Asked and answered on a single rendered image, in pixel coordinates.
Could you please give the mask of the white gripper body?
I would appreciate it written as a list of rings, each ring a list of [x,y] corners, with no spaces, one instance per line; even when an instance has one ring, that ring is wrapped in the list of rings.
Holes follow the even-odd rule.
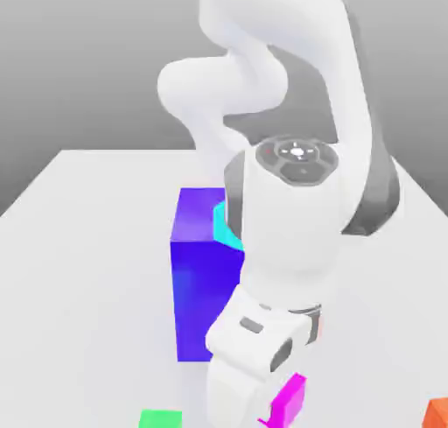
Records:
[[[206,376],[206,414],[213,428],[256,428],[269,415],[275,390],[270,363],[212,359]]]

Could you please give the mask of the small magenta cube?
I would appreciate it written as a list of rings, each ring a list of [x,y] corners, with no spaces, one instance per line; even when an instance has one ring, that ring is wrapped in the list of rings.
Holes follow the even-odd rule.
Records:
[[[305,385],[306,378],[295,373],[271,402],[269,419],[257,421],[267,428],[289,428],[303,407]]]

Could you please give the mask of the small green cube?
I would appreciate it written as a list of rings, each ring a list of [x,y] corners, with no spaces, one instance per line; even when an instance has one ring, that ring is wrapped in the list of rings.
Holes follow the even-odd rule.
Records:
[[[180,410],[143,410],[138,428],[182,428]]]

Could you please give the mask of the small cyan cube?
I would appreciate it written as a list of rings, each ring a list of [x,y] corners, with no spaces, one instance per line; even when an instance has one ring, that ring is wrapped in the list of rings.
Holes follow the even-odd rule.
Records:
[[[229,248],[243,251],[242,241],[226,223],[224,200],[213,208],[213,239]]]

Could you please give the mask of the small orange cube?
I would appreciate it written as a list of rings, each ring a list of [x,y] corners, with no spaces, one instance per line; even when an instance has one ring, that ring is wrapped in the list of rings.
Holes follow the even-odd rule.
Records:
[[[448,428],[448,397],[434,398],[428,402],[422,428]]]

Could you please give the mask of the large blue box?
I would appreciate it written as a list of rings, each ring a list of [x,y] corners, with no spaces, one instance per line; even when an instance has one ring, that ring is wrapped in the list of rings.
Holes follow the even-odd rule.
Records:
[[[183,187],[171,231],[171,277],[180,362],[209,361],[205,338],[228,302],[244,252],[213,237],[213,210],[225,201],[222,188]]]

